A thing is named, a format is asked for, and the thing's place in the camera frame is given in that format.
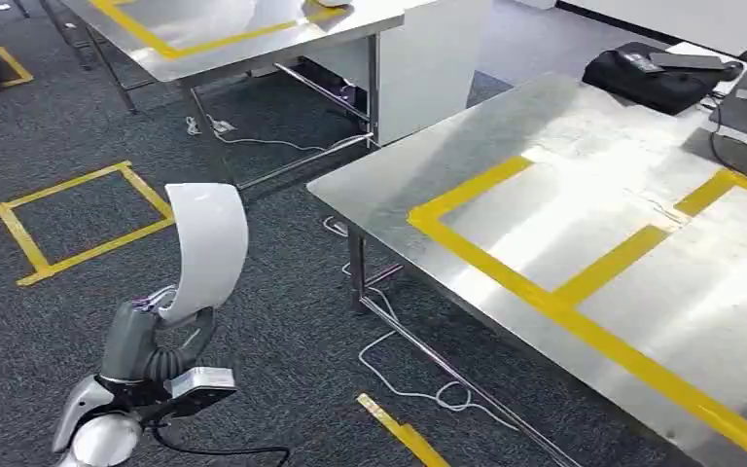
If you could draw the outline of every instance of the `black cable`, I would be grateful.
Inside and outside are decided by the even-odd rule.
[[[711,154],[714,159],[724,167],[747,176],[746,172],[740,170],[734,164],[729,163],[728,161],[723,159],[720,156],[720,152],[717,150],[717,143],[715,142],[715,139],[717,138],[717,133],[719,133],[720,129],[723,127],[723,109],[721,108],[720,102],[718,102],[713,93],[709,93],[708,97],[712,100],[712,102],[714,102],[715,111],[717,112],[717,128],[709,134],[709,147],[711,148]]]
[[[280,447],[280,446],[269,446],[264,448],[248,448],[248,449],[190,449],[190,448],[182,448],[181,446],[173,444],[173,442],[166,440],[164,436],[161,435],[161,432],[159,431],[159,428],[163,427],[165,425],[160,423],[155,423],[151,425],[151,429],[153,430],[153,437],[156,439],[157,442],[159,442],[160,445],[164,446],[168,449],[173,449],[177,452],[183,452],[185,454],[197,454],[197,455],[247,455],[247,454],[261,454],[263,452],[282,452],[282,458],[279,460],[279,463],[276,464],[276,467],[282,467],[282,465],[285,464],[285,462],[288,461],[288,457],[291,456],[291,450],[288,448]]]

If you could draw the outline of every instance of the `gray robotic arm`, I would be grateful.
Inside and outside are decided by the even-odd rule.
[[[231,185],[168,185],[182,252],[182,276],[149,297],[124,303],[105,343],[101,371],[71,391],[53,437],[59,467],[124,463],[143,426],[188,416],[233,392],[230,369],[194,368],[215,328],[214,309],[231,294],[247,254],[244,208]],[[177,348],[156,344],[159,329],[193,326]]]

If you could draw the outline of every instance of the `yellow tape square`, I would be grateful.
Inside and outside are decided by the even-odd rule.
[[[111,18],[113,21],[115,21],[119,26],[132,34],[144,45],[152,48],[165,58],[181,58],[183,56],[192,54],[210,52],[214,49],[218,49],[226,45],[235,44],[237,42],[253,39],[285,29],[290,29],[301,24],[299,20],[290,20],[271,26],[261,27],[241,34],[233,34],[223,37],[222,39],[197,44],[195,46],[186,47],[184,49],[176,49],[164,42],[164,40],[162,40],[162,38],[159,37],[156,33],[145,27],[139,21],[135,20],[133,17],[119,8],[119,5],[132,3],[132,0],[90,0],[90,2],[95,8],[101,11],[108,18]],[[317,13],[304,17],[304,19],[308,22],[318,22],[346,13],[346,10],[344,8],[326,8],[316,2],[316,0],[305,0],[305,3],[318,9]]]
[[[54,187],[50,187],[39,192],[27,195],[25,197],[14,199],[12,201],[2,202],[0,204],[1,220],[4,222],[5,226],[7,226],[7,230],[16,240],[16,243],[18,243],[18,246],[24,252],[24,255],[26,255],[27,260],[30,262],[30,265],[32,265],[33,268],[36,269],[34,273],[26,276],[23,279],[19,279],[16,284],[20,286],[35,284],[36,282],[51,277],[59,272],[62,272],[65,269],[70,269],[80,263],[83,263],[84,261],[95,258],[99,255],[107,253],[108,251],[115,250],[120,246],[127,245],[134,240],[137,240],[149,234],[156,233],[166,227],[173,225],[173,211],[170,208],[170,205],[167,204],[167,202],[165,202],[163,199],[161,199],[159,194],[156,193],[156,191],[154,191],[152,188],[150,188],[150,186],[145,183],[145,181],[142,180],[141,177],[139,177],[138,174],[136,174],[130,168],[131,166],[132,163],[130,161],[119,162],[109,167],[96,170],[86,175],[82,175],[81,177],[74,178],[73,180],[60,183],[58,185],[55,185]],[[30,234],[27,232],[27,229],[24,227],[18,217],[16,217],[14,209],[21,205],[27,204],[28,202],[48,197],[55,193],[63,192],[64,190],[77,187],[90,180],[94,180],[98,177],[102,177],[114,172],[120,172],[124,179],[127,180],[127,182],[129,182],[130,185],[132,185],[133,188],[135,188],[136,191],[138,191],[147,201],[149,201],[155,207],[155,209],[164,217],[164,219],[155,222],[154,224],[151,224],[147,227],[139,229],[135,232],[128,233],[127,235],[123,235],[119,238],[115,238],[102,243],[95,248],[91,248],[88,251],[79,253],[78,255],[66,258],[62,261],[59,261],[58,263],[54,263],[51,265],[50,262],[48,262],[47,258],[44,256],[44,253],[42,253],[41,249],[39,249],[35,240],[33,240],[32,236],[30,236]]]
[[[521,173],[532,164],[526,158],[514,157],[496,165],[453,190],[416,206],[409,212],[408,223],[747,451],[746,418],[713,400],[575,309],[576,304],[649,253],[669,233],[655,226],[646,226],[550,292],[441,221],[447,212]],[[734,187],[747,190],[747,177],[720,169],[710,180],[678,202],[675,208],[696,216]]]

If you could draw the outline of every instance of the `black bag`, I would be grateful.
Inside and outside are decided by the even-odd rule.
[[[639,42],[625,44],[617,50],[645,57],[651,53],[665,52]],[[617,61],[615,55],[614,51],[607,51],[589,63],[583,82],[664,114],[679,114],[699,102],[720,83],[720,73],[713,71],[635,73]]]

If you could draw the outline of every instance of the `white wall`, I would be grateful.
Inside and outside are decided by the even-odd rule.
[[[720,52],[747,50],[747,0],[566,0]]]

